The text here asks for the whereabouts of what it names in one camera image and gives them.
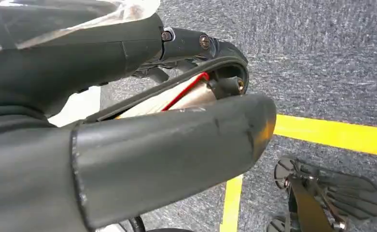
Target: metal fastener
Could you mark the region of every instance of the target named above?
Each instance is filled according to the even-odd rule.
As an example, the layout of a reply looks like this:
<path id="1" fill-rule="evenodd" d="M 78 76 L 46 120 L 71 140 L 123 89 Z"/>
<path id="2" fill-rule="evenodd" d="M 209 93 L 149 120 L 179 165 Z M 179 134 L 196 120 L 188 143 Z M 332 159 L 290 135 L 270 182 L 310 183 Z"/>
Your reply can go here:
<path id="1" fill-rule="evenodd" d="M 209 41 L 209 37 L 208 37 L 208 35 L 203 34 L 203 35 L 200 36 L 200 45 L 201 45 L 201 47 L 204 48 L 205 50 L 208 50 L 208 49 L 209 49 L 210 41 Z"/>
<path id="2" fill-rule="evenodd" d="M 332 223 L 332 227 L 336 231 L 342 232 L 342 231 L 345 231 L 345 229 L 346 229 L 346 223 L 344 223 L 343 221 L 341 221 L 341 222 L 334 222 L 334 223 Z"/>
<path id="3" fill-rule="evenodd" d="M 288 178 L 286 178 L 285 180 L 283 180 L 283 186 L 285 188 L 287 188 L 289 186 L 289 180 L 288 180 Z"/>
<path id="4" fill-rule="evenodd" d="M 173 35 L 169 31 L 164 31 L 163 33 L 161 33 L 161 40 L 163 40 L 164 42 L 172 41 Z"/>

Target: bolt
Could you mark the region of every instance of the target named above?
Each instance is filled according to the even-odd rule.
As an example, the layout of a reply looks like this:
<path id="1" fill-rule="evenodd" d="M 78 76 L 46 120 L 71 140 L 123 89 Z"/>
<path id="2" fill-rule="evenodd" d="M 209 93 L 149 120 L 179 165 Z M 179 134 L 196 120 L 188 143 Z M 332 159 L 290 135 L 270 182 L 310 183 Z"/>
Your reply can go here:
<path id="1" fill-rule="evenodd" d="M 335 221 L 334 223 L 332 223 L 332 227 L 337 231 L 343 232 L 346 229 L 346 223 L 343 221 L 340 221 L 340 222 Z"/>
<path id="2" fill-rule="evenodd" d="M 238 90 L 240 93 L 244 91 L 244 82 L 242 80 L 238 80 Z"/>
<path id="3" fill-rule="evenodd" d="M 164 42 L 172 41 L 173 40 L 173 35 L 169 31 L 164 31 L 163 33 L 161 33 L 161 39 Z"/>
<path id="4" fill-rule="evenodd" d="M 288 181 L 287 178 L 283 181 L 283 186 L 284 186 L 285 188 L 287 188 L 287 187 L 289 186 L 289 181 Z"/>
<path id="5" fill-rule="evenodd" d="M 210 41 L 209 41 L 209 37 L 208 37 L 208 35 L 203 34 L 203 35 L 200 36 L 200 45 L 201 45 L 201 47 L 204 48 L 205 50 L 208 50 L 208 49 L 209 49 Z"/>

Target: yellow tape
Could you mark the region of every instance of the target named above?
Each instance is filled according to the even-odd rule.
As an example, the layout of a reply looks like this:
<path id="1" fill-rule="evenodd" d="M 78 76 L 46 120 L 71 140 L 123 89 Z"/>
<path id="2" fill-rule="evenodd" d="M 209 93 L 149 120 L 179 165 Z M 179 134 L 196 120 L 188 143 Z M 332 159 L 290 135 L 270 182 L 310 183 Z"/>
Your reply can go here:
<path id="1" fill-rule="evenodd" d="M 220 225 L 220 232 L 237 232 L 242 177 L 243 175 L 239 175 L 226 183 L 223 222 Z"/>
<path id="2" fill-rule="evenodd" d="M 377 127 L 277 115 L 274 134 L 377 155 Z"/>

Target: transparent plastic wrap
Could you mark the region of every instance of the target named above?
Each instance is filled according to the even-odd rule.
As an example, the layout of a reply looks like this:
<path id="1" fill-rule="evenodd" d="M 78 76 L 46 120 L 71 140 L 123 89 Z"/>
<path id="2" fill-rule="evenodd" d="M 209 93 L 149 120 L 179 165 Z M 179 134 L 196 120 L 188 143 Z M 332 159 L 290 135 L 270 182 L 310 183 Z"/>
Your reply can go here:
<path id="1" fill-rule="evenodd" d="M 142 20 L 160 0 L 0 0 L 0 50 L 23 49 L 77 30 Z"/>

